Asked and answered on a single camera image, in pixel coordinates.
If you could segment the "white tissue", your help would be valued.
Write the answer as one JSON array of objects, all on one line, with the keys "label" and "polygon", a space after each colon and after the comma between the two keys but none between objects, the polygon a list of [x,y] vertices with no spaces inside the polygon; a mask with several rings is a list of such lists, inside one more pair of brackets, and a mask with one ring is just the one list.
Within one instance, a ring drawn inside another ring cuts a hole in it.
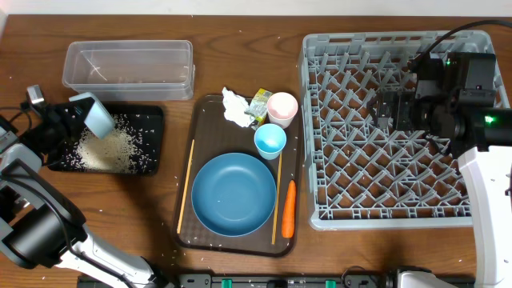
[{"label": "white tissue", "polygon": [[222,104],[225,108],[225,119],[236,123],[240,127],[249,127],[253,118],[245,113],[246,109],[249,107],[247,100],[237,95],[235,92],[228,90],[226,87],[222,89],[222,96]]}]

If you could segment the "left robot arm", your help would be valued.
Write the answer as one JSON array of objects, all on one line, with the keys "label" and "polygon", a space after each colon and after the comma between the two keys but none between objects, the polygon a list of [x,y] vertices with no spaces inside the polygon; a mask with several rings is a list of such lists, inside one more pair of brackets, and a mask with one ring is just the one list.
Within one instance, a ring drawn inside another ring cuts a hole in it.
[{"label": "left robot arm", "polygon": [[110,287],[172,287],[173,283],[143,257],[126,254],[96,238],[84,214],[39,176],[43,157],[76,138],[84,127],[104,138],[114,120],[91,93],[49,105],[28,101],[41,118],[19,134],[1,120],[1,252],[20,267],[76,270]]}]

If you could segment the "light blue bowl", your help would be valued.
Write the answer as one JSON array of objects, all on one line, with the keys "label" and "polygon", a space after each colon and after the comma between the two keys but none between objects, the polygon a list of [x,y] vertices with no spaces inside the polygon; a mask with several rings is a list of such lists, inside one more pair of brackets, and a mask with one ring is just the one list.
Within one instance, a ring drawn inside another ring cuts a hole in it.
[{"label": "light blue bowl", "polygon": [[77,102],[83,99],[93,101],[92,107],[87,112],[84,123],[97,138],[104,139],[114,129],[114,119],[104,105],[91,92],[69,98],[71,102]]}]

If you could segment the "dark blue plate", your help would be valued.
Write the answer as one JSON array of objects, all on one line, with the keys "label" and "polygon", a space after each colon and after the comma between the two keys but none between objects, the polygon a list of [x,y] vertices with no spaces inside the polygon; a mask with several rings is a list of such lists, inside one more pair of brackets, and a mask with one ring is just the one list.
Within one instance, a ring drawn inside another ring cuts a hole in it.
[{"label": "dark blue plate", "polygon": [[276,198],[276,181],[267,165],[242,153],[209,160],[191,191],[197,219],[225,237],[241,237],[261,228],[274,212]]}]

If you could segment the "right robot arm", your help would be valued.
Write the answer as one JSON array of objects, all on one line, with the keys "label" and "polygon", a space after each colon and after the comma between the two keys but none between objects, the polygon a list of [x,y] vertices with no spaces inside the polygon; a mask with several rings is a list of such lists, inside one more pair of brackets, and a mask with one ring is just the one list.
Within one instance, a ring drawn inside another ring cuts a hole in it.
[{"label": "right robot arm", "polygon": [[366,105],[374,123],[447,138],[470,199],[476,287],[511,285],[511,111],[483,100],[386,91]]}]

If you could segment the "yellow green snack wrapper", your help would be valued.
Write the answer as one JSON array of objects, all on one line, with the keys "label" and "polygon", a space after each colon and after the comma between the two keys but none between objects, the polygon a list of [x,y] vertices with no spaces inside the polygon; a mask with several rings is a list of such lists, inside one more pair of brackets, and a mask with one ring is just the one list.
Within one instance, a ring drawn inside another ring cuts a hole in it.
[{"label": "yellow green snack wrapper", "polygon": [[252,98],[249,107],[244,111],[250,117],[250,127],[256,129],[264,123],[268,112],[267,103],[272,95],[272,92],[260,88]]}]

